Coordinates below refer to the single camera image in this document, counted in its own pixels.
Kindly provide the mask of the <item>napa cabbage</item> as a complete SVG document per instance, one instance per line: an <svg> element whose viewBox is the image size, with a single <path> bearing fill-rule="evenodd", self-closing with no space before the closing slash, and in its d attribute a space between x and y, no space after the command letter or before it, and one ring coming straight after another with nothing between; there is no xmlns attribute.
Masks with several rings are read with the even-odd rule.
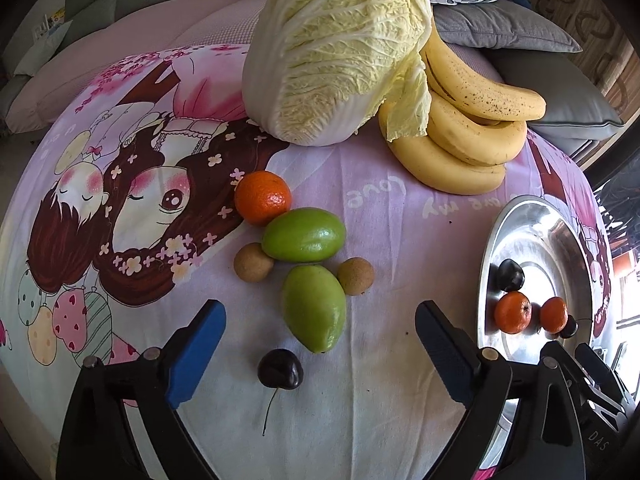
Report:
<svg viewBox="0 0 640 480"><path fill-rule="evenodd" d="M243 68L248 118L282 141L327 146L385 106L387 141L425 136L432 18L430 0L267 0Z"/></svg>

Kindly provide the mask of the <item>green jujube fruit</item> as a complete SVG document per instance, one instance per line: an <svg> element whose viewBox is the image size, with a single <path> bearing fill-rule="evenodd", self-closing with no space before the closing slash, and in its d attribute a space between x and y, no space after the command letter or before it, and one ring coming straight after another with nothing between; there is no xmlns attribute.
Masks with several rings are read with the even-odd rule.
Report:
<svg viewBox="0 0 640 480"><path fill-rule="evenodd" d="M273 219L262 233L262 251L274 260L292 263L331 258L344 245L346 228L331 211L292 209Z"/></svg>
<svg viewBox="0 0 640 480"><path fill-rule="evenodd" d="M294 266L281 294L284 322L310 352L334 348L344 330L346 296L337 278L324 266Z"/></svg>

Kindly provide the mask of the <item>bottom yellow banana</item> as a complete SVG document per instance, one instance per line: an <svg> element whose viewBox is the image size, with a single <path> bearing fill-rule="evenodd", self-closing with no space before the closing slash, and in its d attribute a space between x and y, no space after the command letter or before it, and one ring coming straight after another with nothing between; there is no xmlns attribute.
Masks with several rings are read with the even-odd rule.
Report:
<svg viewBox="0 0 640 480"><path fill-rule="evenodd" d="M398 162L416 180L439 192L452 195L480 195L495 191L506 177L506 167L474 166L440 148L428 136L388 141Z"/></svg>

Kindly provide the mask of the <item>yellow banana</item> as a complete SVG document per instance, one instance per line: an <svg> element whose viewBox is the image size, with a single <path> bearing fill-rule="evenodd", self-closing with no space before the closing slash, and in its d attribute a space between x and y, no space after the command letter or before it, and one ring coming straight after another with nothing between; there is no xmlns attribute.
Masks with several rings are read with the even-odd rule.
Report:
<svg viewBox="0 0 640 480"><path fill-rule="evenodd" d="M443 150L475 166L510 162L526 141L526 122L498 122L485 126L473 122L436 93L428 118L427 134Z"/></svg>
<svg viewBox="0 0 640 480"><path fill-rule="evenodd" d="M416 180L439 192L452 195L480 195L495 191L506 177L506 167L474 166L440 148L428 136L388 141L398 162Z"/></svg>

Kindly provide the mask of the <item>middle yellow banana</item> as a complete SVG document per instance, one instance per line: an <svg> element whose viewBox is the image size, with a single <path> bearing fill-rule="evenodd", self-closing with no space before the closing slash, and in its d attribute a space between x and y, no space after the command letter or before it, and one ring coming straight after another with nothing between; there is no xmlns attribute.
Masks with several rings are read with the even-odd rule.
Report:
<svg viewBox="0 0 640 480"><path fill-rule="evenodd" d="M526 141L526 122L498 122L485 126L473 122L436 93L428 118L427 134L443 150L475 166L510 162Z"/></svg>

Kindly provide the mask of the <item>grey leather cushion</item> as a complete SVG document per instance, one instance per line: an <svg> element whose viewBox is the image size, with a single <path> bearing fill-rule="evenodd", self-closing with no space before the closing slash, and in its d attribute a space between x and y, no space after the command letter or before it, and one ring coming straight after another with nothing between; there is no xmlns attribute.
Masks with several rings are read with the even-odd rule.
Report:
<svg viewBox="0 0 640 480"><path fill-rule="evenodd" d="M582 158L623 128L614 107L564 54L501 49L485 55L506 84L546 100L546 114L529 128L571 158Z"/></svg>

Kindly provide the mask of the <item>top spotted banana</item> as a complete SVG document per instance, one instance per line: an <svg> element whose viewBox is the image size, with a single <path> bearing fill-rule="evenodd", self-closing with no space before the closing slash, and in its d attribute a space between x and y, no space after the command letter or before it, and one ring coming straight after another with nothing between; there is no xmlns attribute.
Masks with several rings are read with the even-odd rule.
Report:
<svg viewBox="0 0 640 480"><path fill-rule="evenodd" d="M421 55L430 87L462 112L506 122L546 114L547 103L536 91L491 80L463 62L440 38L435 22Z"/></svg>

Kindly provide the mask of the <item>small tangerine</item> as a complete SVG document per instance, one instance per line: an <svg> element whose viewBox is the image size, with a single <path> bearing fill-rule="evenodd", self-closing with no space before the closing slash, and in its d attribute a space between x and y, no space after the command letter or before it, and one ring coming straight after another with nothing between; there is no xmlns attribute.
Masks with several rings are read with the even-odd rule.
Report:
<svg viewBox="0 0 640 480"><path fill-rule="evenodd" d="M561 297L548 299L539 310L541 327L550 334L558 334L568 321L566 302Z"/></svg>

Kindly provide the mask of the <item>cartoon print tablecloth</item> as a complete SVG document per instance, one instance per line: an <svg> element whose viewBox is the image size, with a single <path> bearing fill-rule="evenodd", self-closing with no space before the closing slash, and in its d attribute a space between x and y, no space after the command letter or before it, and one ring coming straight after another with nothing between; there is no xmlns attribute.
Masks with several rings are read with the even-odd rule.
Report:
<svg viewBox="0 0 640 480"><path fill-rule="evenodd" d="M548 200L589 274L578 318L605 329L611 256L590 186L529 133L496 168L424 160L428 188L375 122L328 148L273 138L240 101L246 49L126 58L70 103L1 227L1 411L47 460L81 365L166 344L205 301L227 326L181 417L221 479L417 479L457 426L414 330L439 304L474 330L501 208Z"/></svg>

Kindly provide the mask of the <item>grey fabric pillow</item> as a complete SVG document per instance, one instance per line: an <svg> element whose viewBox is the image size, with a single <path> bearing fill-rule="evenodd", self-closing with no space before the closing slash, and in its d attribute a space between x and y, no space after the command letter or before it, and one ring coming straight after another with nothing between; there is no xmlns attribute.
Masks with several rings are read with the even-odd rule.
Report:
<svg viewBox="0 0 640 480"><path fill-rule="evenodd" d="M582 47L562 27L509 0L433 6L440 38L475 49L579 53Z"/></svg>

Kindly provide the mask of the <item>dark cherry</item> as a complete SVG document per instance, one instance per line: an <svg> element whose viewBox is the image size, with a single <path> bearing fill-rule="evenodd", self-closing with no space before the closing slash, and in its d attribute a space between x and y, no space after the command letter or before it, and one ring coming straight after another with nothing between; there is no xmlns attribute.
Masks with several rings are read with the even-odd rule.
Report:
<svg viewBox="0 0 640 480"><path fill-rule="evenodd" d="M298 357L288 349L274 349L267 352L257 367L257 378L266 388L272 390L269 400L262 435L267 431L268 418L273 400L280 390L292 391L304 381L304 369Z"/></svg>
<svg viewBox="0 0 640 480"><path fill-rule="evenodd" d="M570 339L575 337L581 328L588 328L591 330L592 319L591 318L575 318L574 315L569 315L567 321L559 331L558 336L563 339Z"/></svg>
<svg viewBox="0 0 640 480"><path fill-rule="evenodd" d="M496 283L503 292L518 292L525 283L525 273L513 259L504 259L498 265Z"/></svg>

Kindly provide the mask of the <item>large orange tangerine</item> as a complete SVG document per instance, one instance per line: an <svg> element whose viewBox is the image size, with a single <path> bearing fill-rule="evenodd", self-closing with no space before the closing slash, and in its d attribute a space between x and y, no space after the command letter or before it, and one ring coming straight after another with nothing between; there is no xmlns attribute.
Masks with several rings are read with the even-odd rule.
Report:
<svg viewBox="0 0 640 480"><path fill-rule="evenodd" d="M515 335L529 326L532 319L532 305L521 292L507 292L497 302L494 320L503 333Z"/></svg>

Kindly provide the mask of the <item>large stainless steel bowl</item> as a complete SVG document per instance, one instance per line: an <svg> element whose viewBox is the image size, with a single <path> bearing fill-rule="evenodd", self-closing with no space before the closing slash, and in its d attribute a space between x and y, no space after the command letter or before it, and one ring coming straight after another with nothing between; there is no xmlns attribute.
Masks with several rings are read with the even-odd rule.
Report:
<svg viewBox="0 0 640 480"><path fill-rule="evenodd" d="M509 335L498 329L494 310L504 295L496 282L503 260L515 261L524 272L522 293L539 308L552 297L565 300L577 322L577 333L558 341L570 353L578 344L593 341L592 292L587 260L578 237L549 202L523 195L510 200L492 227L480 264L476 343L496 349L509 361L535 364L540 350L554 337L536 316L521 333Z"/></svg>

